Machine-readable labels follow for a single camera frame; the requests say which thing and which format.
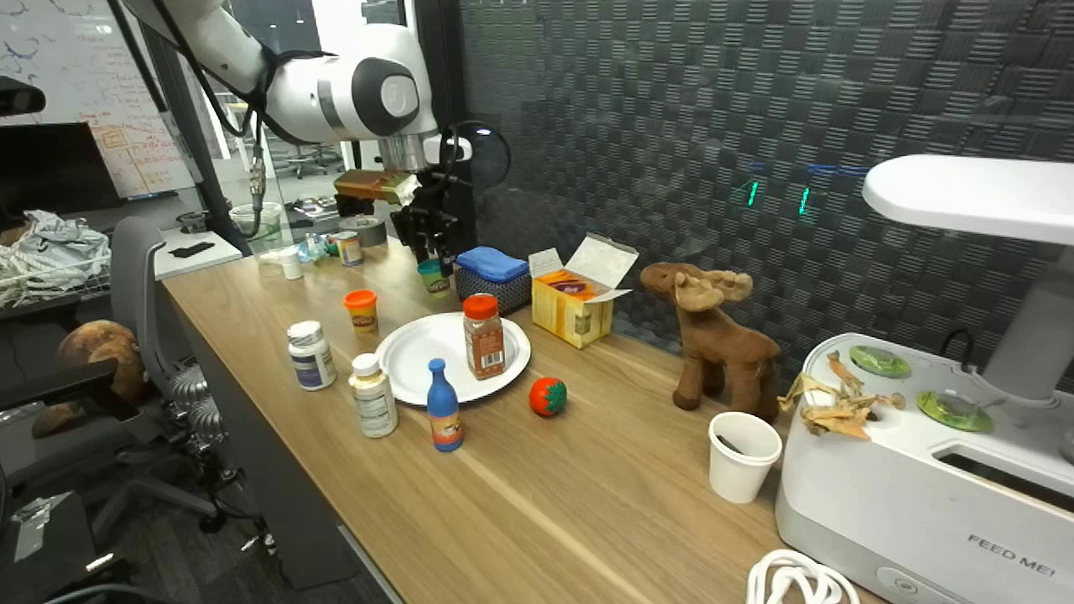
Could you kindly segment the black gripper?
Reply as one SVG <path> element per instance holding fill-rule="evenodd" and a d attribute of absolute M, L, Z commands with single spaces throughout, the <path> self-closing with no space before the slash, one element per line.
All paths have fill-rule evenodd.
<path fill-rule="evenodd" d="M 472 245 L 472 189 L 443 166 L 418 172 L 418 189 L 392 215 L 392 228 L 415 263 L 425 263 L 429 247 L 438 247 L 438 264 L 453 267 Z"/>

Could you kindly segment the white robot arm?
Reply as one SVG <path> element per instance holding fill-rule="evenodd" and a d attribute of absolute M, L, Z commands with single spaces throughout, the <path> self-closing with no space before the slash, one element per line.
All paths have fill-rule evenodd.
<path fill-rule="evenodd" d="M 278 138 L 302 144 L 372 140 L 388 172 L 421 173 L 462 160 L 434 113 L 434 81 L 409 22 L 359 22 L 354 42 L 278 51 L 227 0 L 122 0 L 194 69 L 238 93 Z"/>

